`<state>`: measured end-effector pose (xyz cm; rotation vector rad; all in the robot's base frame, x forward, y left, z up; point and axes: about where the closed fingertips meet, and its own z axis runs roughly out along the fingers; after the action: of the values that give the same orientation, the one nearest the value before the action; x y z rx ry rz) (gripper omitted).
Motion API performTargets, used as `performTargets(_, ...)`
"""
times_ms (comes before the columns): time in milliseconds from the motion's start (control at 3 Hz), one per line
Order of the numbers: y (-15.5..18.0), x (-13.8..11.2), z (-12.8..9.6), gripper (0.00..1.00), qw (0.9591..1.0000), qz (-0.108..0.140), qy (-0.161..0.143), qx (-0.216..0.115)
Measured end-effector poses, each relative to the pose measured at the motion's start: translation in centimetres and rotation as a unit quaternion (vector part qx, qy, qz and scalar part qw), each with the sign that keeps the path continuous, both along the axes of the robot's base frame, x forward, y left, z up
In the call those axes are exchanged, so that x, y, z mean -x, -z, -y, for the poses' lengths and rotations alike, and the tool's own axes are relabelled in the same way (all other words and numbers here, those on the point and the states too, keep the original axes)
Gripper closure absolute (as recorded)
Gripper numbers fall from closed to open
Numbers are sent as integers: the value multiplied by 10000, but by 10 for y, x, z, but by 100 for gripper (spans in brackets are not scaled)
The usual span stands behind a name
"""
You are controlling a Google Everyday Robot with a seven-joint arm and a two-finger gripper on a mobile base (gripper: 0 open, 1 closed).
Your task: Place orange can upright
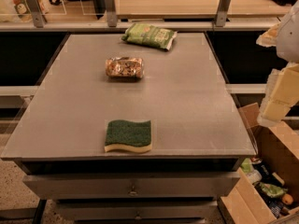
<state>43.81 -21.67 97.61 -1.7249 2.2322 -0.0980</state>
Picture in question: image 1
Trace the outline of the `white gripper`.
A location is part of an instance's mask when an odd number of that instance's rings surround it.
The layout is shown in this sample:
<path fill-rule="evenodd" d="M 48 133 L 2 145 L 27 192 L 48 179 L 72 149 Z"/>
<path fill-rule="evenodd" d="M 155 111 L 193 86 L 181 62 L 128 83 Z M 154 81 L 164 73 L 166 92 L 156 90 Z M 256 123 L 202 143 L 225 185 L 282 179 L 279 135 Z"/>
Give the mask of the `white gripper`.
<path fill-rule="evenodd" d="M 261 126 L 271 127 L 299 102 L 299 0 L 280 23 L 257 38 L 256 44 L 275 47 L 277 56 L 290 62 L 282 70 L 273 69 L 267 79 L 257 121 Z"/>

